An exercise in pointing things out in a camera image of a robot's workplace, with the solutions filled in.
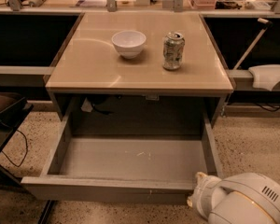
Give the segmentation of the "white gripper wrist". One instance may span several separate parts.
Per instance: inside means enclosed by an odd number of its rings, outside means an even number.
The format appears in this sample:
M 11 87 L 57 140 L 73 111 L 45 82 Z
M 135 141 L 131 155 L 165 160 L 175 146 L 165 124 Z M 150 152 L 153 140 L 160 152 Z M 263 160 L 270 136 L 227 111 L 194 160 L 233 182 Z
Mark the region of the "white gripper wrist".
M 198 172 L 195 178 L 196 186 L 193 193 L 188 196 L 187 204 L 203 218 L 208 219 L 211 211 L 227 194 L 218 185 L 221 182 L 220 178 L 203 172 Z

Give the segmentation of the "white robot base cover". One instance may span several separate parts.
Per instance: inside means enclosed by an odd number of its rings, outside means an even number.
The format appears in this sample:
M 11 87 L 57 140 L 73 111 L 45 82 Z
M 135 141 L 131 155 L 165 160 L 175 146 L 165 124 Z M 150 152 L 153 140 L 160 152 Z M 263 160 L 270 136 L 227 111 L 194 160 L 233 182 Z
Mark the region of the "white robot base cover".
M 265 64 L 249 67 L 253 76 L 253 87 L 272 91 L 280 82 L 280 64 Z

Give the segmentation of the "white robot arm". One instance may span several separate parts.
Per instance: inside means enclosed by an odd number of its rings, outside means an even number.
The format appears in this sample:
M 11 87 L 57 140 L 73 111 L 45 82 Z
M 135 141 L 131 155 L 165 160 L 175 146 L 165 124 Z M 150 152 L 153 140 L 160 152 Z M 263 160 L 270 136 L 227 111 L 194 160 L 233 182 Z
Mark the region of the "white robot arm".
M 187 203 L 208 224 L 280 224 L 280 185 L 258 173 L 221 179 L 199 172 Z

